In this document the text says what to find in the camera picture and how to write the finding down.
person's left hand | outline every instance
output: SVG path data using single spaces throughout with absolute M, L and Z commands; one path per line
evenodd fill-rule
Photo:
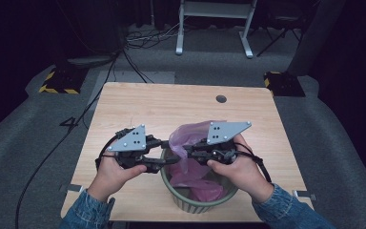
M 111 194 L 120 190 L 130 179 L 147 170 L 145 165 L 136 165 L 130 169 L 121 168 L 114 157 L 102 156 L 97 175 L 88 189 L 88 194 L 99 201 L 107 202 Z

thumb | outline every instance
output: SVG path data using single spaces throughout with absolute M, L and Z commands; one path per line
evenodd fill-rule
M 130 180 L 134 177 L 138 177 L 140 174 L 144 173 L 145 171 L 147 171 L 147 166 L 145 165 L 137 165 L 137 166 L 134 166 L 130 169 L 126 169 L 124 170 L 124 179 L 127 181 L 127 180 Z
M 221 164 L 215 160 L 208 160 L 207 165 L 210 166 L 214 172 L 222 176 L 226 176 L 229 172 L 229 170 L 227 169 L 227 165 Z

white metal stand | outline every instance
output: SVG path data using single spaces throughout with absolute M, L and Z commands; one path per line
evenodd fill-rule
M 230 4 L 230 3 L 213 3 L 213 2 L 190 2 L 180 0 L 179 12 L 179 33 L 177 35 L 176 54 L 183 53 L 183 36 L 184 36 L 184 16 L 206 16 L 206 17 L 228 17 L 228 18 L 244 18 L 246 19 L 245 31 L 239 32 L 243 49 L 248 58 L 254 57 L 251 47 L 249 46 L 246 36 L 254 17 L 254 9 L 257 0 L 252 0 L 251 4 Z

green trash can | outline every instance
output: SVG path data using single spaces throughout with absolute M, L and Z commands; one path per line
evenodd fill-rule
M 173 153 L 171 149 L 164 149 L 162 152 L 161 158 L 165 158 L 168 156 L 171 156 Z M 219 205 L 230 198 L 232 198 L 235 193 L 237 192 L 237 187 L 230 182 L 230 180 L 226 177 L 223 177 L 217 173 L 215 173 L 213 170 L 211 170 L 206 176 L 205 179 L 212 180 L 214 182 L 217 182 L 218 184 L 222 185 L 223 189 L 226 191 L 226 196 L 223 198 L 220 198 L 215 201 L 210 202 L 200 202 L 195 201 L 192 199 L 189 199 L 190 195 L 190 188 L 173 188 L 172 185 L 169 183 L 169 180 L 171 179 L 171 175 L 169 174 L 169 165 L 164 166 L 161 171 L 161 176 L 163 179 L 163 182 L 165 183 L 168 190 L 171 192 L 174 203 L 183 211 L 193 214 L 200 214 L 205 213 L 215 207 L 216 205 Z

forearm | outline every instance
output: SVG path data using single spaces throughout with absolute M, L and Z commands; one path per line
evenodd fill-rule
M 272 195 L 266 201 L 252 203 L 260 219 L 269 226 L 272 228 L 334 228 L 308 204 L 299 202 L 278 185 L 275 184 L 274 187 Z
M 109 203 L 91 197 L 84 190 L 61 221 L 60 228 L 105 228 L 114 198 Z

